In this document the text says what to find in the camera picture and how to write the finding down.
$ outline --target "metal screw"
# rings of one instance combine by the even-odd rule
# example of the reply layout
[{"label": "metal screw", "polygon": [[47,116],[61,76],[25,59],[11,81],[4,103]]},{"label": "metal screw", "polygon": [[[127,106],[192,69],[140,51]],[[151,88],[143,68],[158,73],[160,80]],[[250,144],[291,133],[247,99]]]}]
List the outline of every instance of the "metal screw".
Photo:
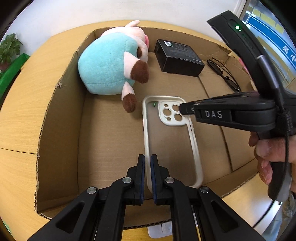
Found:
[{"label": "metal screw", "polygon": [[207,186],[202,186],[202,187],[200,187],[200,191],[201,191],[202,193],[208,193],[209,190],[210,190],[210,189],[209,189]]},{"label": "metal screw", "polygon": [[88,193],[88,194],[94,194],[94,193],[96,193],[96,188],[94,188],[94,187],[90,187],[90,188],[88,188],[88,189],[87,189],[87,193]]},{"label": "metal screw", "polygon": [[131,178],[130,178],[130,177],[124,177],[124,178],[122,179],[122,181],[123,181],[124,183],[130,183],[130,182],[131,182]]},{"label": "metal screw", "polygon": [[166,182],[166,183],[173,183],[173,182],[174,182],[174,179],[173,179],[172,177],[167,177],[167,178],[165,179],[165,182]]}]

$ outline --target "white barcode label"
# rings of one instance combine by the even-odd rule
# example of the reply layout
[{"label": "white barcode label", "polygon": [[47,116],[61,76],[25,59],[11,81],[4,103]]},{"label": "white barcode label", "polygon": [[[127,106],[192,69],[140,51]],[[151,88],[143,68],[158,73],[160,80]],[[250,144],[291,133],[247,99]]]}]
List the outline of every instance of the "white barcode label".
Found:
[{"label": "white barcode label", "polygon": [[164,42],[165,42],[166,46],[172,47],[172,44],[170,42],[166,42],[166,41],[164,41]]}]

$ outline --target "white wall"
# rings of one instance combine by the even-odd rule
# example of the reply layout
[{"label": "white wall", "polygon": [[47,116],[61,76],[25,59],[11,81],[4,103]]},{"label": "white wall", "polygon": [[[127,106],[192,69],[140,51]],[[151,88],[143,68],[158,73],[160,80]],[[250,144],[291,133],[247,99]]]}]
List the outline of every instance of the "white wall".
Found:
[{"label": "white wall", "polygon": [[220,40],[206,21],[226,10],[240,15],[246,0],[34,0],[12,23],[31,55],[50,36],[108,20],[151,20],[190,28]]}]

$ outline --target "potted plant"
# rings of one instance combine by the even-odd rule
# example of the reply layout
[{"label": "potted plant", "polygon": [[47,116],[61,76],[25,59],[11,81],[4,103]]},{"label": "potted plant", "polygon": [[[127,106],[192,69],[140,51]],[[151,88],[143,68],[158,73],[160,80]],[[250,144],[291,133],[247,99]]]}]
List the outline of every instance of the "potted plant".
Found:
[{"label": "potted plant", "polygon": [[9,67],[14,55],[20,55],[21,45],[22,43],[15,38],[15,34],[7,34],[5,40],[0,43],[0,73]]}]

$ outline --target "green planter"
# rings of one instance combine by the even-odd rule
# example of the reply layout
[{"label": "green planter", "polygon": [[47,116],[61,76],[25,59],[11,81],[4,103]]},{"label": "green planter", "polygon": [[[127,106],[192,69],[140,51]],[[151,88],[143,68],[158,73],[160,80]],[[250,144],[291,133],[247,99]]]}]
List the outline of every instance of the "green planter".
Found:
[{"label": "green planter", "polygon": [[30,56],[23,53],[17,57],[11,65],[7,68],[4,73],[0,74],[0,99],[5,93],[6,89],[9,87],[10,83],[19,72],[23,64],[28,60]]}]

